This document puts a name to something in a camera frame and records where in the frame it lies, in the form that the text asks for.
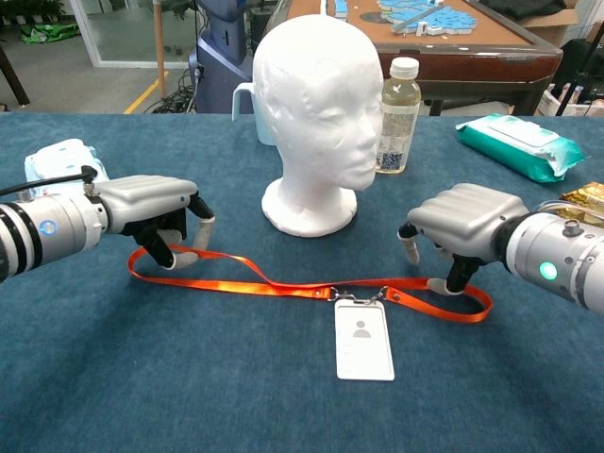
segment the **white foam mannequin head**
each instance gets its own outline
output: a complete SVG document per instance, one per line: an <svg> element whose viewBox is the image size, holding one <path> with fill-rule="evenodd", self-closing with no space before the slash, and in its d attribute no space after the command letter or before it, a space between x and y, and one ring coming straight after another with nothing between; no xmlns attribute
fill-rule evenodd
<svg viewBox="0 0 604 453"><path fill-rule="evenodd" d="M277 26L254 56L254 92L283 161L262 210L279 230L317 237L346 226L353 191L375 177L383 78L356 27L326 15Z"/></svg>

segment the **table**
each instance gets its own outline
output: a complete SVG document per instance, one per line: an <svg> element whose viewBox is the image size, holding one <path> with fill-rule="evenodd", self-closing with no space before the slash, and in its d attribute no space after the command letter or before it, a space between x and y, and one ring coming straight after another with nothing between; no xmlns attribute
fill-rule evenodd
<svg viewBox="0 0 604 453"><path fill-rule="evenodd" d="M562 58L562 51L478 0L446 0L453 9L472 14L478 24L469 35L417 37L396 35L392 24L363 19L378 12L377 0L348 0L347 21L369 36L379 53L384 77L396 57L418 59L418 82L424 99L440 114L443 100L491 98L514 105L514 114L532 115ZM305 14L319 12L319 2L281 0L267 31ZM333 2L328 2L333 14Z"/></svg>
<svg viewBox="0 0 604 453"><path fill-rule="evenodd" d="M455 182L534 206L601 180L601 120L535 118L591 156L552 185L458 143L460 120L420 118L405 173L377 176L359 193L353 223L320 239L287 236L264 218L260 197L280 159L256 142L246 115L236 124L218 115L0 115L0 136L11 137L0 185L23 180L25 155L78 137L96 147L110 177L197 181L217 214L213 249L249 257L269 277L308 282L444 276L447 263L427 241L419 269L409 266L395 233L410 208ZM473 278L495 299L480 325L388 305L396 380L353 382L336 378L332 304L152 286L126 271L134 247L106 237L0 285L0 451L604 448L604 318L501 264ZM150 262L141 270L156 272ZM252 277L216 262L183 274Z"/></svg>

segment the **mannequin ear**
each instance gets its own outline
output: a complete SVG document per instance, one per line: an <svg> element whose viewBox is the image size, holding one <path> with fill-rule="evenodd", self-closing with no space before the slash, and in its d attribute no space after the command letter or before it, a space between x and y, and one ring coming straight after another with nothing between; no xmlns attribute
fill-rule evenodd
<svg viewBox="0 0 604 453"><path fill-rule="evenodd" d="M272 93L267 92L264 99L266 101L266 109L271 115L271 119L278 120L281 118L281 106L279 105L277 98Z"/></svg>

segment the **glass door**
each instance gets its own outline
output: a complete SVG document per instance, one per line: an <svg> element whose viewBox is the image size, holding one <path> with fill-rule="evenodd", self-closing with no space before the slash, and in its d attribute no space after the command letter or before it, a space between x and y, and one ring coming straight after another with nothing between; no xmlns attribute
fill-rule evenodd
<svg viewBox="0 0 604 453"><path fill-rule="evenodd" d="M155 67L152 0L70 0L92 64ZM195 45L190 0L163 0L161 19L166 68L186 68Z"/></svg>

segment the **green indicator light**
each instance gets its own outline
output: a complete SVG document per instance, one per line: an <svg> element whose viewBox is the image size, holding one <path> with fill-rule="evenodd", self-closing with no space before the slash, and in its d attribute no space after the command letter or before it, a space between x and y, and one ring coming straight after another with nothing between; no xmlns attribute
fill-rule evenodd
<svg viewBox="0 0 604 453"><path fill-rule="evenodd" d="M558 269L551 262L542 262L541 266L539 266L539 272L541 272L541 276L546 280L555 280L558 276Z"/></svg>

